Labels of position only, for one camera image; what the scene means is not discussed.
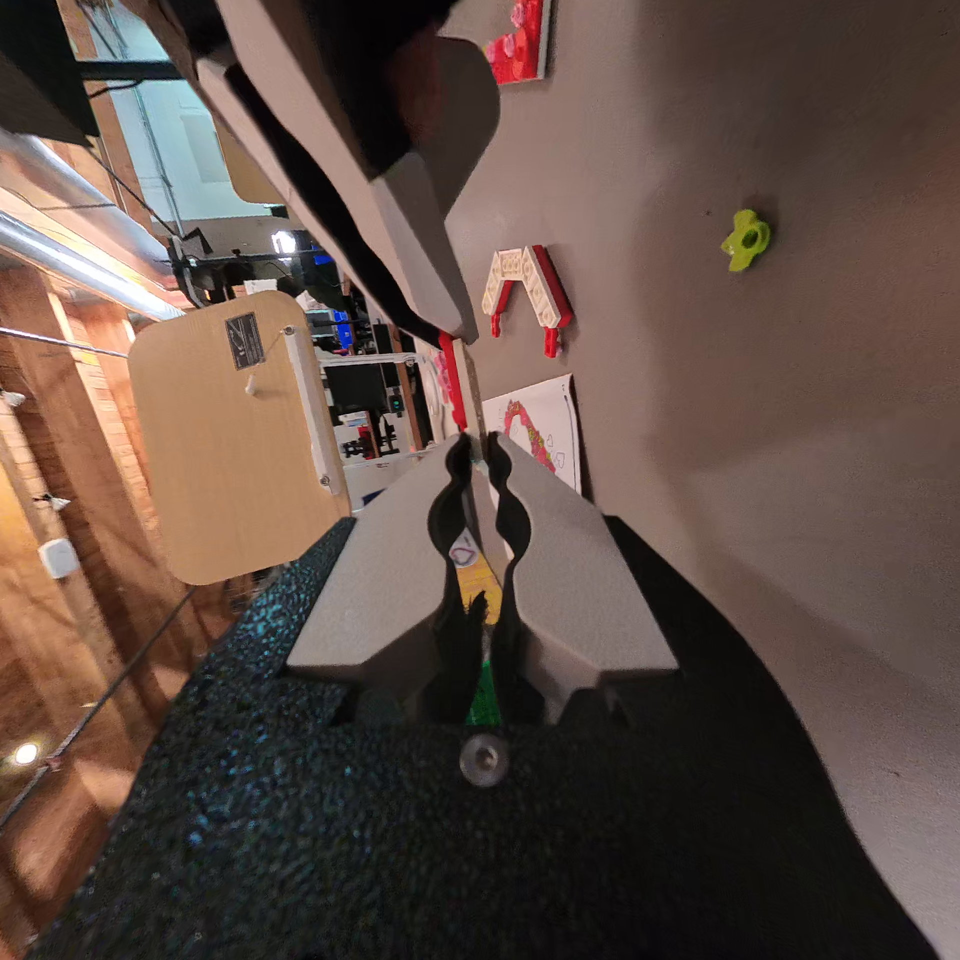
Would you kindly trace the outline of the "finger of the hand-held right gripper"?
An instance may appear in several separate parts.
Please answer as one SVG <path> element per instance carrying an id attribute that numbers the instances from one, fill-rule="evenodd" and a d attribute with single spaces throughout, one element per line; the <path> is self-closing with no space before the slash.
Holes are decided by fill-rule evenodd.
<path id="1" fill-rule="evenodd" d="M 282 125 L 234 57 L 195 61 L 196 90 L 267 182 L 356 283 L 369 302 L 404 331 L 420 331 L 390 270 L 367 243 L 347 204 L 311 154 Z"/>
<path id="2" fill-rule="evenodd" d="M 408 305 L 421 318 L 419 331 L 408 331 L 431 344 L 441 331 L 466 343 L 477 338 L 474 306 L 450 243 L 447 217 L 441 213 L 423 159 L 407 153 L 386 174 L 368 179 L 339 136 L 330 116 L 314 96 L 304 70 L 280 64 L 281 78 L 293 80 L 293 97 L 268 90 L 263 69 L 267 55 L 283 51 L 283 39 L 265 23 L 265 52 L 244 35 L 254 25 L 250 13 L 222 13 L 230 37 L 238 42 L 218 58 L 234 58 L 274 116 L 307 150 L 346 203 L 366 243 L 396 280 Z"/>

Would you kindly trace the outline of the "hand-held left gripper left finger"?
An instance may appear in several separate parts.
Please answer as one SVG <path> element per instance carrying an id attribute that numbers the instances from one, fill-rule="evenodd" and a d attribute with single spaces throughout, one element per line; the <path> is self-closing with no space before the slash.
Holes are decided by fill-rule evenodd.
<path id="1" fill-rule="evenodd" d="M 360 688 L 422 688 L 439 670 L 433 628 L 447 587 L 449 547 L 430 517 L 451 493 L 460 505 L 471 444 L 460 434 L 362 510 L 298 638 L 287 669 Z"/>

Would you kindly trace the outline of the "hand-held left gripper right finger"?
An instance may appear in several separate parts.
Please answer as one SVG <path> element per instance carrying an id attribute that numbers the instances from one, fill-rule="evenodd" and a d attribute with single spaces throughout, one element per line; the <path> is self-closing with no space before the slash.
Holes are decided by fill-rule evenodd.
<path id="1" fill-rule="evenodd" d="M 558 721 L 584 690 L 679 664 L 602 512 L 503 433 L 487 437 L 508 550 L 490 672 L 506 721 Z"/>

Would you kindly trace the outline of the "white and red angled lego piece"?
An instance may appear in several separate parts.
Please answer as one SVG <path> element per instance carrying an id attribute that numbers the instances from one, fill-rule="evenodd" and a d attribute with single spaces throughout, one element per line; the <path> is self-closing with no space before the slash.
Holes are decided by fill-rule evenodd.
<path id="1" fill-rule="evenodd" d="M 531 245 L 493 253 L 482 296 L 482 311 L 489 318 L 490 335 L 501 337 L 501 323 L 515 286 L 522 286 L 543 332 L 543 352 L 557 359 L 563 349 L 562 331 L 574 312 L 548 249 Z"/>

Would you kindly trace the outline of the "red lego strip with flowers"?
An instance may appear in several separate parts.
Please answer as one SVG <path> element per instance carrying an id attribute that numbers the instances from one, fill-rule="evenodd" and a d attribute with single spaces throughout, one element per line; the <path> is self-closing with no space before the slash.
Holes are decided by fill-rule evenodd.
<path id="1" fill-rule="evenodd" d="M 469 441 L 471 461 L 479 464 L 486 459 L 488 430 L 474 361 L 460 338 L 440 331 L 438 344 L 453 423 Z"/>

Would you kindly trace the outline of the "yellow and white lego box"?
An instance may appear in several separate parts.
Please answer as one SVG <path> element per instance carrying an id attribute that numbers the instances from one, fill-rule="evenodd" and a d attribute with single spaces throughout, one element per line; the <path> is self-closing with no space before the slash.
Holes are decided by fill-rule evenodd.
<path id="1" fill-rule="evenodd" d="M 502 588 L 478 541 L 469 528 L 454 540 L 449 549 L 462 596 L 462 605 L 469 609 L 477 596 L 483 594 L 486 602 L 486 625 L 494 627 L 499 620 Z"/>

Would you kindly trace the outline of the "lime green lego leaf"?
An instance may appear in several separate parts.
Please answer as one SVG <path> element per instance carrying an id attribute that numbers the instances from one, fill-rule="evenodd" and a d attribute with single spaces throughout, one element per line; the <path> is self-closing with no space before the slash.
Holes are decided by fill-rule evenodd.
<path id="1" fill-rule="evenodd" d="M 768 222 L 749 208 L 736 211 L 732 223 L 732 231 L 722 242 L 721 250 L 729 259 L 728 270 L 739 274 L 766 252 L 773 231 Z"/>

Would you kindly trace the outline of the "person's right hand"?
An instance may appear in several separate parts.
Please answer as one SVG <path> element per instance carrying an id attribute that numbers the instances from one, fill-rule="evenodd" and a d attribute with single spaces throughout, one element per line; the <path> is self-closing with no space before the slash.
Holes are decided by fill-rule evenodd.
<path id="1" fill-rule="evenodd" d="M 396 110 L 415 147 L 429 139 L 442 102 L 440 39 L 423 30 L 402 44 L 385 67 Z"/>

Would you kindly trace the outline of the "wooden lamp panel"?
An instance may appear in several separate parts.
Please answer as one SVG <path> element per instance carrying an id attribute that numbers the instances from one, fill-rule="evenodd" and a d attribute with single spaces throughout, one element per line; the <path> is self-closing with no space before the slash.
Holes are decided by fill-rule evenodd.
<path id="1" fill-rule="evenodd" d="M 266 291 L 137 334 L 127 366 L 171 571 L 209 585 L 301 557 L 350 516 L 306 313 Z"/>
<path id="2" fill-rule="evenodd" d="M 213 121 L 223 164 L 237 196 L 246 203 L 264 207 L 286 205 L 286 199 L 270 183 L 258 164 L 220 121 Z"/>

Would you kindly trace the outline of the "green plastic bin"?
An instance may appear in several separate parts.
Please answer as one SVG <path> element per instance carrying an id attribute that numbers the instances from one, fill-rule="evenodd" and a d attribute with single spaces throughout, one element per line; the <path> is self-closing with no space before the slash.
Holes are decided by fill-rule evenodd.
<path id="1" fill-rule="evenodd" d="M 463 689 L 470 693 L 464 716 L 468 728 L 497 728 L 502 723 L 490 656 L 481 646 L 464 669 Z"/>

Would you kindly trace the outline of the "heart print instruction booklet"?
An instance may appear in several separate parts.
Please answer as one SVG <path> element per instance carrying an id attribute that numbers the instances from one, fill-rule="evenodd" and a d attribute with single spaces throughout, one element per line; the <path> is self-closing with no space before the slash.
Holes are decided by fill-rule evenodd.
<path id="1" fill-rule="evenodd" d="M 482 411 L 487 431 L 508 437 L 582 494 L 581 434 L 571 374 L 484 400 Z"/>

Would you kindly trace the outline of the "red lego heart frame section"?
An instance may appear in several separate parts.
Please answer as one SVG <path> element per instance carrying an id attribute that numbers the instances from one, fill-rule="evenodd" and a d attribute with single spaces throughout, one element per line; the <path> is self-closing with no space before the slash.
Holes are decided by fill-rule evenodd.
<path id="1" fill-rule="evenodd" d="M 501 88 L 542 81 L 547 76 L 552 1 L 510 2 L 510 30 L 483 46 Z"/>

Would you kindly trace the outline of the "silver duct pipe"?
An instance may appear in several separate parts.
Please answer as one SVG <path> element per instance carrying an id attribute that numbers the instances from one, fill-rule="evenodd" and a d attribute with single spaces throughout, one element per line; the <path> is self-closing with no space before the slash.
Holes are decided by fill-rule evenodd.
<path id="1" fill-rule="evenodd" d="M 102 267 L 39 230 L 1 213 L 2 250 L 32 266 L 51 272 L 157 322 L 185 315 L 185 311 L 152 294 L 138 283 Z"/>
<path id="2" fill-rule="evenodd" d="M 141 276 L 171 289 L 167 248 L 36 136 L 1 130 L 2 210 L 58 223 Z"/>

